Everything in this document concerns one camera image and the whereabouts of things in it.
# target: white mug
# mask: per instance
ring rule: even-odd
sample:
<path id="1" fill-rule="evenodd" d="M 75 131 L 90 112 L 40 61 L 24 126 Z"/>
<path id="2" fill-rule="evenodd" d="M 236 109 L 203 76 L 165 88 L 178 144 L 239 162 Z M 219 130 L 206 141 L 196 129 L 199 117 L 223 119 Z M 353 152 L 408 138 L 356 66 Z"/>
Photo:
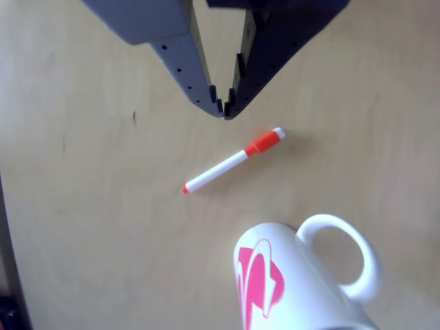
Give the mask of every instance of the white mug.
<path id="1" fill-rule="evenodd" d="M 350 285 L 338 284 L 311 249 L 325 227 L 359 245 L 364 267 Z M 380 259 L 362 234 L 333 215 L 310 217 L 297 233 L 281 223 L 250 228 L 235 246 L 234 268 L 243 330 L 378 329 L 362 305 L 380 290 Z"/>

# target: wooden table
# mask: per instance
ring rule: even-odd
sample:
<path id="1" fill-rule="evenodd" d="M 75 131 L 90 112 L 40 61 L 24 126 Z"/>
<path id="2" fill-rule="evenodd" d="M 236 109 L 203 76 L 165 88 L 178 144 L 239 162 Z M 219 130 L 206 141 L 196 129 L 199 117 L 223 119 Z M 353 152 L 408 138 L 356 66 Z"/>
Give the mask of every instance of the wooden table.
<path id="1" fill-rule="evenodd" d="M 195 7 L 226 94 L 244 14 Z M 319 212 L 351 221 L 383 259 L 368 308 L 378 325 L 438 329 L 439 11 L 352 1 L 225 122 L 79 1 L 2 1 L 0 169 L 34 329 L 240 329 L 239 236 Z M 282 144 L 180 192 L 278 125 Z M 343 234 L 322 233 L 316 249 L 341 281 L 356 277 Z"/>

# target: pink graphic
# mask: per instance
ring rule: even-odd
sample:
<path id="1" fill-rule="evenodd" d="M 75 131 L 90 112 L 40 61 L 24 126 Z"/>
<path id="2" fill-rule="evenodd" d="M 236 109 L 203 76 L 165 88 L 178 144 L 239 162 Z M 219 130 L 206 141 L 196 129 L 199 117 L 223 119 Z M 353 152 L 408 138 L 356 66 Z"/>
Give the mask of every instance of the pink graphic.
<path id="1" fill-rule="evenodd" d="M 272 262 L 272 247 L 268 240 L 260 240 L 254 249 L 240 247 L 236 280 L 243 330 L 250 330 L 252 304 L 269 318 L 270 309 L 284 292 L 284 279 Z"/>

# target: dark spot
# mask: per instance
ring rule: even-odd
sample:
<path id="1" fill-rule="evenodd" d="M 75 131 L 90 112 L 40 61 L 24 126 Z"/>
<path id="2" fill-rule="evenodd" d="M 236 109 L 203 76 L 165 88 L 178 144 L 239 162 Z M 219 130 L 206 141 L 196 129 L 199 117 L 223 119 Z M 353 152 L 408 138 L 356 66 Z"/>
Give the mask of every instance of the dark spot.
<path id="1" fill-rule="evenodd" d="M 47 58 L 45 59 L 44 62 L 44 68 L 46 70 L 46 72 L 50 72 L 53 70 L 53 68 L 56 65 L 56 52 L 55 51 L 51 51 L 48 55 Z"/>
<path id="2" fill-rule="evenodd" d="M 66 132 L 63 133 L 63 153 L 66 153 Z"/>

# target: marker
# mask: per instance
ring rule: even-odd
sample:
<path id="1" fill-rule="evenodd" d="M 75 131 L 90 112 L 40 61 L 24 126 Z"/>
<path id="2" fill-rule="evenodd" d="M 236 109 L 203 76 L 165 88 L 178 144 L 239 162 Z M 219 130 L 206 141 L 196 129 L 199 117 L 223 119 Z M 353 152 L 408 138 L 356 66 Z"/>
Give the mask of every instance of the marker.
<path id="1" fill-rule="evenodd" d="M 210 168 L 206 172 L 200 174 L 198 177 L 186 182 L 182 187 L 181 191 L 184 194 L 192 193 L 196 189 L 204 186 L 209 181 L 215 179 L 219 175 L 222 175 L 227 170 L 240 164 L 243 160 L 246 160 L 255 153 L 262 153 L 264 150 L 270 148 L 271 146 L 277 144 L 281 139 L 285 138 L 285 134 L 280 127 L 272 129 L 271 131 L 263 134 L 261 137 L 253 141 L 242 151 L 239 151 L 235 155 L 223 160 L 220 164 Z"/>

